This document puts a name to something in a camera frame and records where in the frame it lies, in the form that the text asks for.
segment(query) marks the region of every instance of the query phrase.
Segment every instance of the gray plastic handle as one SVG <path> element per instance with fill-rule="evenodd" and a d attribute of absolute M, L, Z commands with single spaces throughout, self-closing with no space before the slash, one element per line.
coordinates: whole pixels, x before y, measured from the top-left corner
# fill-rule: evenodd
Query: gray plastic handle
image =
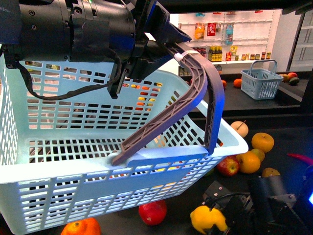
<path fill-rule="evenodd" d="M 257 60 L 257 61 L 254 61 L 252 63 L 252 65 L 250 66 L 250 69 L 248 71 L 248 74 L 251 74 L 251 71 L 252 71 L 252 67 L 254 64 L 258 63 L 258 62 L 274 62 L 274 67 L 272 68 L 272 71 L 270 73 L 276 73 L 276 69 L 277 69 L 277 61 L 276 60 Z"/>
<path fill-rule="evenodd" d="M 192 49 L 185 43 L 180 43 L 167 45 L 167 50 L 174 57 L 176 53 L 182 54 Z M 155 137 L 192 111 L 201 102 L 207 90 L 209 103 L 204 144 L 207 147 L 209 155 L 214 152 L 224 108 L 224 89 L 221 77 L 213 64 L 200 54 L 187 54 L 180 63 L 185 68 L 188 68 L 193 76 L 193 82 L 190 88 L 172 105 L 169 105 L 165 110 L 124 140 L 121 144 L 122 151 L 112 159 L 112 165 L 119 165 L 126 161 Z"/>

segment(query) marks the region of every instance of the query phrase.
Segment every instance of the robotic arm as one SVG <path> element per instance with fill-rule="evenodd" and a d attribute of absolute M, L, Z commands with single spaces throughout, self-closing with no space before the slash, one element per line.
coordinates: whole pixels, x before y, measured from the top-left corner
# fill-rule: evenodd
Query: robotic arm
<path fill-rule="evenodd" d="M 4 0 L 0 43 L 9 69 L 21 60 L 115 62 L 106 86 L 116 98 L 125 76 L 143 80 L 172 58 L 165 43 L 191 40 L 169 20 L 157 0 Z"/>

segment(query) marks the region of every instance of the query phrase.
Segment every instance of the small blue basket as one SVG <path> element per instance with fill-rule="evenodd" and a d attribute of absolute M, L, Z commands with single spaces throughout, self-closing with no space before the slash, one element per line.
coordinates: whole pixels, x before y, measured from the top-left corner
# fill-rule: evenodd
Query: small blue basket
<path fill-rule="evenodd" d="M 112 71 L 110 63 L 25 67 L 46 96 L 106 83 Z M 125 138 L 186 93 L 180 77 L 155 71 L 144 81 L 125 80 L 118 99 L 102 89 L 63 101 L 33 97 L 3 57 L 0 77 L 0 212 L 16 235 L 180 195 L 225 156 L 248 150 L 221 120 L 223 146 L 209 156 L 204 131 L 186 115 L 112 166 L 110 155 Z M 197 108 L 206 115 L 204 101 Z"/>
<path fill-rule="evenodd" d="M 275 63 L 272 71 L 265 69 L 252 69 L 257 62 L 264 62 L 262 60 L 255 61 L 250 69 L 242 70 L 241 90 L 256 100 L 273 99 L 283 77 L 276 74 L 277 62 L 275 60 L 266 60 L 266 62 L 273 61 Z"/>

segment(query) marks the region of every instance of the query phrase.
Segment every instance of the red package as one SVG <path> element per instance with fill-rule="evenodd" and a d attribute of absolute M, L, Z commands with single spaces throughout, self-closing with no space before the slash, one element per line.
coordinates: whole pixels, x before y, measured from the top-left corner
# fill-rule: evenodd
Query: red package
<path fill-rule="evenodd" d="M 216 23 L 207 24 L 207 36 L 215 36 L 216 32 Z"/>

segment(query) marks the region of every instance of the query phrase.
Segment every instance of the black cable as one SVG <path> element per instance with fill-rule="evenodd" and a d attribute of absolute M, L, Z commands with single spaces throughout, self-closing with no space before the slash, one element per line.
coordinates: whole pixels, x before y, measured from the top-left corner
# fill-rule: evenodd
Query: black cable
<path fill-rule="evenodd" d="M 250 193 L 249 192 L 234 192 L 234 193 L 225 194 L 225 195 L 222 195 L 220 197 L 213 198 L 213 199 L 207 198 L 205 200 L 205 204 L 208 205 L 208 207 L 211 209 L 214 203 L 216 203 L 216 202 L 218 202 L 224 198 L 232 197 L 232 196 L 250 196 Z"/>
<path fill-rule="evenodd" d="M 111 81 L 107 82 L 104 85 L 96 84 L 96 85 L 85 86 L 85 87 L 79 88 L 77 90 L 69 91 L 66 94 L 58 95 L 58 96 L 51 96 L 51 97 L 49 97 L 49 96 L 39 95 L 36 92 L 34 92 L 34 90 L 33 90 L 33 80 L 32 80 L 32 77 L 31 77 L 29 71 L 23 65 L 21 65 L 19 62 L 17 62 L 17 68 L 21 72 L 21 75 L 23 77 L 23 80 L 25 82 L 25 85 L 26 85 L 29 93 L 31 93 L 36 98 L 43 99 L 43 100 L 68 99 L 68 98 L 77 96 L 79 94 L 83 94 L 83 93 L 86 93 L 86 92 L 91 92 L 91 91 L 95 91 L 95 90 L 107 87 L 107 86 L 115 83 L 119 79 L 119 77 L 121 75 L 121 72 L 122 72 L 122 61 L 121 61 L 121 59 L 119 58 L 119 56 L 116 54 L 116 52 L 114 50 L 112 50 L 112 49 L 109 49 L 109 50 L 110 50 L 110 53 L 111 53 L 109 55 L 109 57 L 114 59 L 114 62 L 117 64 L 117 69 L 116 69 L 117 73 L 116 73 L 115 77 Z"/>
<path fill-rule="evenodd" d="M 1 47 L 0 47 L 0 57 L 2 56 L 3 54 L 3 45 L 1 44 Z"/>

